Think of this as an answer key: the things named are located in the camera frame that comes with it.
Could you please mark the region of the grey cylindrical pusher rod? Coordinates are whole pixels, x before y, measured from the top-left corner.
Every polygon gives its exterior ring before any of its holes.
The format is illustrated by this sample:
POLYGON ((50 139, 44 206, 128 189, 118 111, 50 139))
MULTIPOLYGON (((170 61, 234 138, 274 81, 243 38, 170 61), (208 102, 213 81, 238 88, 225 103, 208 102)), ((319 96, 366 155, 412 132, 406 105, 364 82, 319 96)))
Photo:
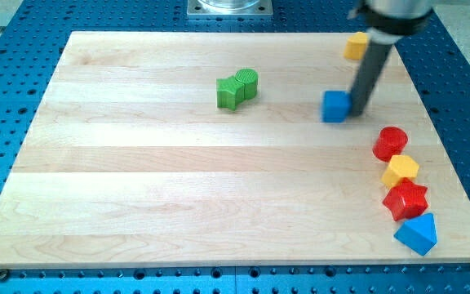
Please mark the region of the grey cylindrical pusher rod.
POLYGON ((363 114, 391 50, 392 44, 382 44, 375 40, 369 42, 349 92, 349 116, 359 117, 363 114))

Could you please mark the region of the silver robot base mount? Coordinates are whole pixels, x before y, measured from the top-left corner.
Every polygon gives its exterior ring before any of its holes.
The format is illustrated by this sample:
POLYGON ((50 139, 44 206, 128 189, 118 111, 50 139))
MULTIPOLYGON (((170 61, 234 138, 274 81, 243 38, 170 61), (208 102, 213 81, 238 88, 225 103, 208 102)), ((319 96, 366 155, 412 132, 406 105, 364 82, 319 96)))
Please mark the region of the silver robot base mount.
POLYGON ((271 16, 271 0, 188 0, 187 15, 207 16, 271 16))

